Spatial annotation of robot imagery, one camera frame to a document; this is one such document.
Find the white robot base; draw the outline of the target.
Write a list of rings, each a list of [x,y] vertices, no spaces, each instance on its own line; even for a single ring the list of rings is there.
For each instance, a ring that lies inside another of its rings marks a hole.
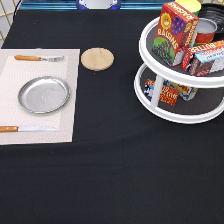
[[[119,9],[121,0],[76,0],[78,9]]]

